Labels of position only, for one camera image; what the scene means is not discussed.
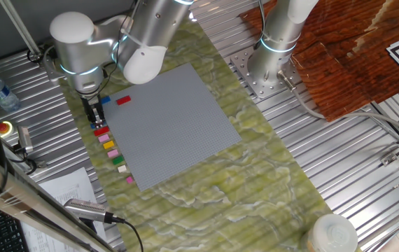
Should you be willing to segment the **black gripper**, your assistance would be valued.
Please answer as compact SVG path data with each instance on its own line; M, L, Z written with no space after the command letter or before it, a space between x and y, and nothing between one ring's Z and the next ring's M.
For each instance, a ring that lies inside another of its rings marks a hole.
M92 97L81 97L83 109L87 112L87 119L93 127L103 127L104 119L102 116L102 98L99 94Z

